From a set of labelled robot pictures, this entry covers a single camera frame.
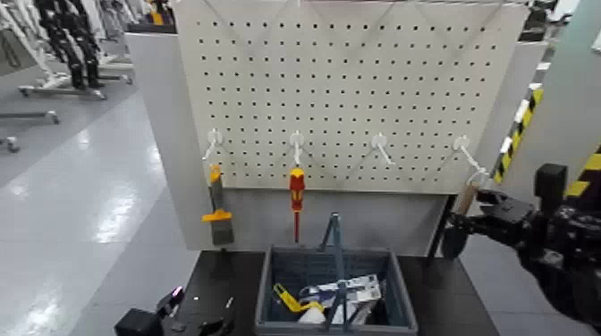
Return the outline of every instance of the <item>red screwdriver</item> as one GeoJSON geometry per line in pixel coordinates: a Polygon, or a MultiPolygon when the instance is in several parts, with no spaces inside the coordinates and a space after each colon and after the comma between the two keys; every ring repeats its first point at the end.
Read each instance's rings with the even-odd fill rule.
{"type": "Polygon", "coordinates": [[[305,172],[300,167],[290,171],[290,193],[292,197],[292,211],[294,212],[294,242],[299,242],[299,230],[302,210],[302,192],[305,189],[305,172]]]}

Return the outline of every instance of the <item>gray floor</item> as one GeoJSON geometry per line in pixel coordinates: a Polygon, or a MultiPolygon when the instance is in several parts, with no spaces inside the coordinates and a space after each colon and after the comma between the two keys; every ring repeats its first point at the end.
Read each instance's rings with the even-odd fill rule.
{"type": "MultiPolygon", "coordinates": [[[[110,335],[129,307],[184,284],[198,252],[183,245],[135,87],[110,84],[105,102],[22,98],[14,87],[35,76],[0,80],[3,110],[63,119],[5,125],[22,151],[0,154],[0,335],[110,335]]],[[[594,335],[549,306],[509,249],[471,239],[462,262],[503,336],[594,335]]]]}

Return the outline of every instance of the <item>plastic basket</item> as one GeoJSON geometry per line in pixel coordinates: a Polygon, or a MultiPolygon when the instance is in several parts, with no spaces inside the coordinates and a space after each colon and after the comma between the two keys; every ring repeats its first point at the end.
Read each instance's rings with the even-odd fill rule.
{"type": "MultiPolygon", "coordinates": [[[[336,282],[335,248],[271,247],[265,257],[258,291],[257,335],[344,335],[340,324],[325,331],[320,324],[297,323],[298,316],[282,314],[273,299],[273,285],[282,283],[293,295],[305,286],[336,282]]],[[[353,335],[417,335],[418,325],[396,257],[390,250],[343,250],[346,279],[375,273],[385,280],[388,325],[352,325],[353,335]]]]}

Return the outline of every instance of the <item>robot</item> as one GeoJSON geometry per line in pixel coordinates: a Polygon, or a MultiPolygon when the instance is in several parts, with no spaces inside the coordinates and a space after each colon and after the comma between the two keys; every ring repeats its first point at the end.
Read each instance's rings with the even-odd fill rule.
{"type": "Polygon", "coordinates": [[[98,82],[96,58],[96,52],[100,51],[100,48],[91,33],[88,15],[81,0],[34,0],[34,5],[38,8],[40,26],[46,30],[56,58],[64,63],[66,57],[73,87],[84,90],[86,85],[83,79],[83,64],[75,53],[67,32],[81,49],[88,86],[103,87],[98,82]]]}
{"type": "Polygon", "coordinates": [[[98,0],[98,5],[108,40],[123,35],[128,24],[138,23],[127,0],[98,0]]]}
{"type": "Polygon", "coordinates": [[[566,174],[567,167],[556,164],[537,170],[539,210],[498,191],[478,191],[483,214],[452,214],[442,251],[456,258],[470,234],[513,248],[555,309],[601,332],[601,193],[564,200],[566,174]]]}

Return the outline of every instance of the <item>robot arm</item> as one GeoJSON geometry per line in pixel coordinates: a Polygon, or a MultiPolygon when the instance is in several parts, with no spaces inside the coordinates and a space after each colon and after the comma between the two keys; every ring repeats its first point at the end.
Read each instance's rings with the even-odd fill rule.
{"type": "Polygon", "coordinates": [[[56,56],[60,60],[63,60],[63,55],[66,56],[73,87],[86,88],[83,81],[83,64],[75,53],[66,31],[69,31],[81,49],[89,86],[91,88],[101,87],[102,85],[98,82],[98,61],[94,54],[97,45],[88,30],[88,16],[81,1],[34,0],[34,4],[38,8],[40,25],[50,37],[50,46],[54,49],[56,56]],[[77,9],[78,13],[71,10],[70,4],[77,9]]]}
{"type": "Polygon", "coordinates": [[[444,232],[445,257],[457,257],[470,234],[513,248],[555,309],[601,329],[601,216],[563,204],[565,167],[537,172],[540,210],[507,195],[481,190],[482,215],[453,214],[444,232]]]}

